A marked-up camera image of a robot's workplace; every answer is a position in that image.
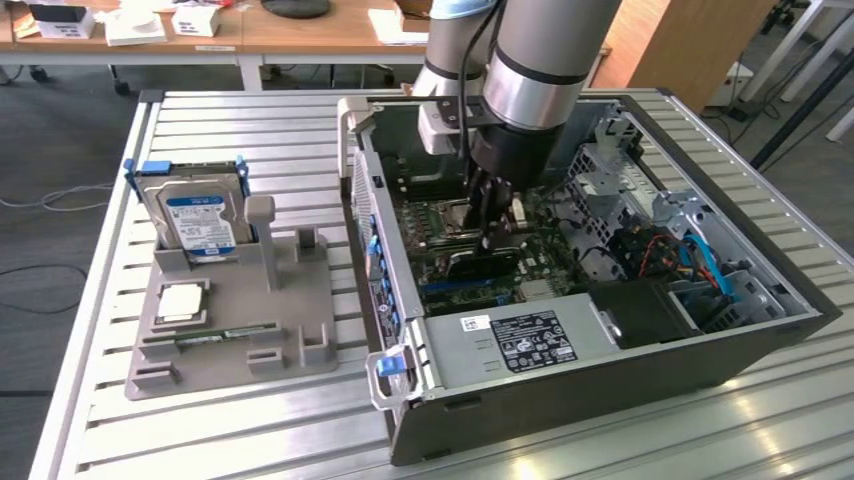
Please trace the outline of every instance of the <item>gray carpet floor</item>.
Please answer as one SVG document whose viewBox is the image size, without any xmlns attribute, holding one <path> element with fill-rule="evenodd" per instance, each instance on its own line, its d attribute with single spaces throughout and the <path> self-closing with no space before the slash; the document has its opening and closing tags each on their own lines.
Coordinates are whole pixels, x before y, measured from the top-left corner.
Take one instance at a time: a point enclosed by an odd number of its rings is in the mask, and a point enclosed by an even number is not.
<svg viewBox="0 0 854 480">
<path fill-rule="evenodd" d="M 781 40 L 778 29 L 758 37 L 746 54 L 746 65 L 758 70 Z M 13 74 L 16 67 L 5 67 Z M 24 71 L 19 80 L 0 87 L 0 197 L 32 201 L 41 195 L 75 185 L 111 181 L 135 108 L 133 97 L 113 94 L 105 67 L 47 67 L 51 82 L 36 84 Z M 121 77 L 133 90 L 237 90 L 240 75 L 235 68 L 213 66 L 120 67 Z M 411 82 L 418 69 L 398 69 L 398 81 Z M 268 88 L 326 88 L 328 67 L 299 66 L 270 82 Z M 781 69 L 773 82 L 782 77 Z M 339 67 L 338 88 L 359 86 L 359 68 Z M 383 75 L 368 70 L 367 86 L 382 87 Z M 849 77 L 827 101 L 805 122 L 798 138 L 854 92 Z M 791 105 L 775 102 L 783 119 L 809 94 L 807 87 Z M 769 172 L 769 179 L 813 217 L 841 245 L 854 251 L 850 211 L 854 206 L 854 132 L 839 144 L 823 139 L 841 110 L 827 125 L 811 135 Z M 722 122 L 733 135 L 743 124 L 710 120 L 725 135 Z M 751 158 L 782 124 L 762 116 L 737 144 Z M 91 192 L 64 205 L 101 201 L 105 192 Z M 0 270 L 39 263 L 68 263 L 88 268 L 95 250 L 104 209 L 80 213 L 53 213 L 40 209 L 0 207 Z M 49 309 L 73 302 L 81 281 L 73 272 L 23 272 L 0 278 L 0 302 Z M 0 391 L 49 391 L 56 381 L 73 310 L 56 315 L 36 315 L 0 307 Z M 25 478 L 49 398 L 0 397 L 0 478 Z"/>
</svg>

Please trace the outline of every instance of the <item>hard drive label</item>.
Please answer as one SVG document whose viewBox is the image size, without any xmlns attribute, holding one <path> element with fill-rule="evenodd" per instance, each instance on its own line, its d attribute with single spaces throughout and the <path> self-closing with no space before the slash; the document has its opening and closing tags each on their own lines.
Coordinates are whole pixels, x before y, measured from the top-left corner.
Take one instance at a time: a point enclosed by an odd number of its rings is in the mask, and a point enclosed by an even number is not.
<svg viewBox="0 0 854 480">
<path fill-rule="evenodd" d="M 224 255 L 235 249 L 231 224 L 223 219 L 225 199 L 217 195 L 169 198 L 169 216 L 184 250 L 199 256 Z"/>
</svg>

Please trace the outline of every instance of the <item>power supply label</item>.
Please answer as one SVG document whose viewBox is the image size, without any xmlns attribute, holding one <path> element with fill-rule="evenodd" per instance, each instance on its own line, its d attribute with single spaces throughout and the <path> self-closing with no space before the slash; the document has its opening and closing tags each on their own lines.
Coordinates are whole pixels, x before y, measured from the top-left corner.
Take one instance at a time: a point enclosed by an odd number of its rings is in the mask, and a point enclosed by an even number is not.
<svg viewBox="0 0 854 480">
<path fill-rule="evenodd" d="M 511 372 L 578 360 L 552 310 L 492 320 L 491 327 Z"/>
</svg>

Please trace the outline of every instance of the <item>aluminum slotted table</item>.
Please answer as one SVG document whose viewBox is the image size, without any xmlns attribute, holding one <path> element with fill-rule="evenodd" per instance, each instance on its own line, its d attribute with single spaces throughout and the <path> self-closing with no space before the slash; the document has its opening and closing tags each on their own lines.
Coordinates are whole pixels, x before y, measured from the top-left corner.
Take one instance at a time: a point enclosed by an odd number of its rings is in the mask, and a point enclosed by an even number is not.
<svg viewBox="0 0 854 480">
<path fill-rule="evenodd" d="M 339 369 L 131 402 L 124 398 L 155 230 L 116 178 L 31 478 L 775 478 L 854 473 L 854 262 L 671 97 L 628 90 L 846 314 L 723 386 L 431 462 L 388 464 L 338 193 L 338 98 L 394 91 L 167 93 L 140 103 L 125 158 L 249 162 L 276 235 L 330 241 Z M 679 173 L 646 144 L 670 187 Z"/>
</svg>

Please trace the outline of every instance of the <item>open computer chassis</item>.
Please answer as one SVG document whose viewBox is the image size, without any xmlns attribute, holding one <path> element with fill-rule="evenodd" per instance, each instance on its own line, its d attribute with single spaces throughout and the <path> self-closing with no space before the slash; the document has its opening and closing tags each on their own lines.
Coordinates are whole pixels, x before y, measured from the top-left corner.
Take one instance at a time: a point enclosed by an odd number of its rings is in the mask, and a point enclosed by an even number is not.
<svg viewBox="0 0 854 480">
<path fill-rule="evenodd" d="M 582 95 L 510 244 L 471 255 L 463 166 L 418 133 L 436 100 L 367 98 L 342 180 L 392 464 L 719 385 L 839 316 L 630 96 Z"/>
</svg>

